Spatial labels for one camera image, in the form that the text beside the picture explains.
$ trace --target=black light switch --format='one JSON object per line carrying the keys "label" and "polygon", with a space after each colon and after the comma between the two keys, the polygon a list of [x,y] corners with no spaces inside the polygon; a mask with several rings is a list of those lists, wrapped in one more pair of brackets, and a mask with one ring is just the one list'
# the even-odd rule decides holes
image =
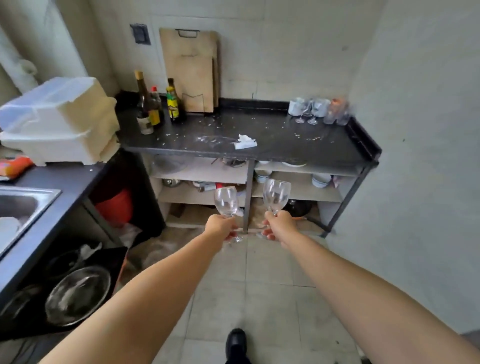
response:
{"label": "black light switch", "polygon": [[130,28],[132,28],[135,43],[151,45],[148,28],[145,24],[130,24]]}

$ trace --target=cutting board handle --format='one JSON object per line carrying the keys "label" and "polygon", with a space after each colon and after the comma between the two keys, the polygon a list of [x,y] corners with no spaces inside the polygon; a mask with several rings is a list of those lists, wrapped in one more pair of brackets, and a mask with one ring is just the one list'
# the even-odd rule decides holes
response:
{"label": "cutting board handle", "polygon": [[200,30],[194,29],[175,29],[182,38],[197,38]]}

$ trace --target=translucent lid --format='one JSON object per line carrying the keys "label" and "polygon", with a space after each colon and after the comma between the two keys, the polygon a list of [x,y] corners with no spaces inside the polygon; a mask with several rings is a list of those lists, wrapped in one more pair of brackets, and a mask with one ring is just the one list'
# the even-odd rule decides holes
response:
{"label": "translucent lid", "polygon": [[35,109],[55,108],[74,101],[94,84],[93,77],[55,77],[0,107],[0,128],[28,120]]}

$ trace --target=countertop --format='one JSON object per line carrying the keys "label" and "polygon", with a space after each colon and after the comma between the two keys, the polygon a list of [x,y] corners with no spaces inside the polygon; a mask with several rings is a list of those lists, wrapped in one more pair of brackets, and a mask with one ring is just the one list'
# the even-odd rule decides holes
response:
{"label": "countertop", "polygon": [[95,186],[109,163],[84,166],[81,163],[51,163],[32,167],[12,182],[0,185],[61,190],[56,200],[0,260],[0,303],[11,296],[16,286],[48,248],[56,228],[72,207]]}
{"label": "countertop", "polygon": [[[165,124],[153,134],[140,133],[134,109],[118,114],[121,145],[132,152],[190,153],[199,157],[271,161],[302,161],[317,165],[353,167],[372,162],[349,135],[349,127],[298,124],[283,110],[221,109],[217,114],[188,115]],[[258,146],[235,150],[239,134],[256,139]]]}

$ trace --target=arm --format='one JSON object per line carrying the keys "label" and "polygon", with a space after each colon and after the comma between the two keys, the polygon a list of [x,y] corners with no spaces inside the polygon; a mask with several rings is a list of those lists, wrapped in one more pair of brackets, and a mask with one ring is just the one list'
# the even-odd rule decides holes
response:
{"label": "arm", "polygon": [[202,234],[132,279],[41,364],[150,364],[236,228],[234,218],[211,216]]}
{"label": "arm", "polygon": [[300,234],[288,212],[265,217],[263,234],[290,250],[373,363],[480,363],[480,351],[406,293]]}

